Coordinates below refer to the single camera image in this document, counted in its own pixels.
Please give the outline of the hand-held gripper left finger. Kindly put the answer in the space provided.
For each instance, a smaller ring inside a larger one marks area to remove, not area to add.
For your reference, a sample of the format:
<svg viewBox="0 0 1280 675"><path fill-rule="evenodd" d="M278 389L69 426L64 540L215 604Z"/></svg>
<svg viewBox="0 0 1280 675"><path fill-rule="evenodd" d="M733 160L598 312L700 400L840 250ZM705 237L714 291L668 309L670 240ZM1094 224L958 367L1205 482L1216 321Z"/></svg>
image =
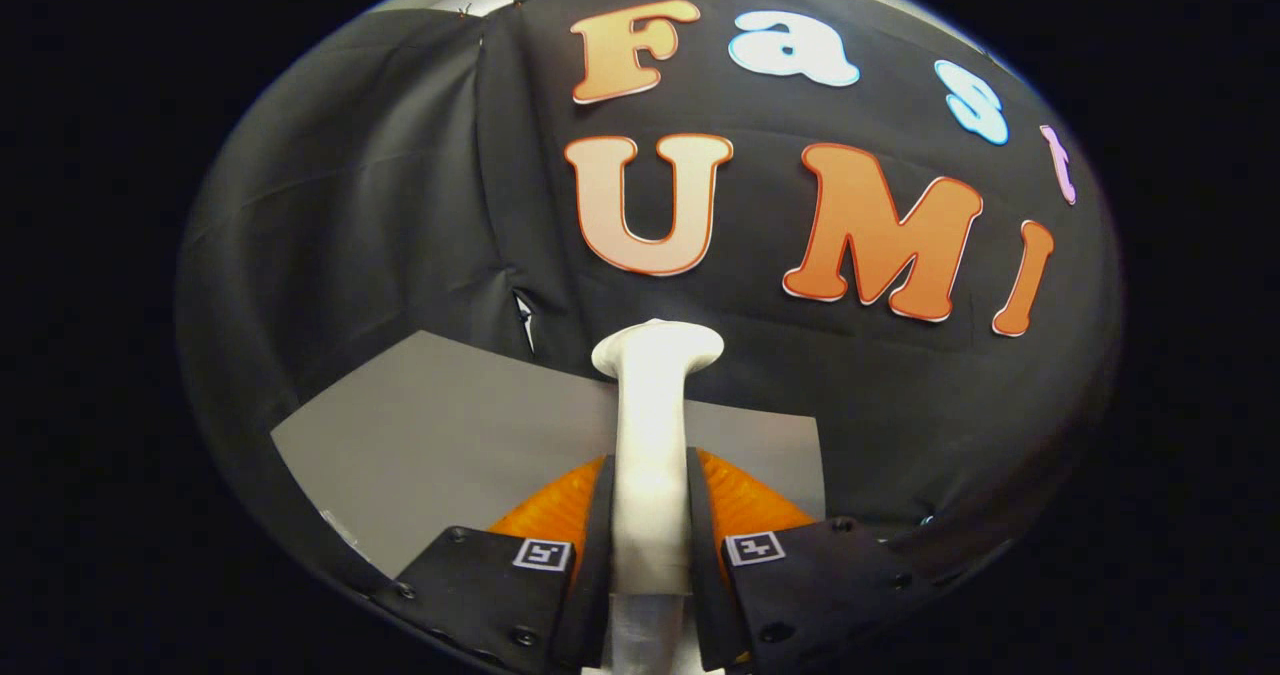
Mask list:
<svg viewBox="0 0 1280 675"><path fill-rule="evenodd" d="M503 674L598 669L613 492L611 456L575 468L488 530L445 528L372 602Z"/></svg>

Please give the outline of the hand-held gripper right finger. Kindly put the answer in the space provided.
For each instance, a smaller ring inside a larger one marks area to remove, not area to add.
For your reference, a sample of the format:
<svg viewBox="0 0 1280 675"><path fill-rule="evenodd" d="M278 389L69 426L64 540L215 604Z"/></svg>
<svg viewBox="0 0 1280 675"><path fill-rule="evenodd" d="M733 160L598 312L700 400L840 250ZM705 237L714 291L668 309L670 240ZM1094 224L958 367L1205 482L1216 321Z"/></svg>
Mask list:
<svg viewBox="0 0 1280 675"><path fill-rule="evenodd" d="M705 672L833 674L940 585L850 517L815 520L687 450L690 578Z"/></svg>

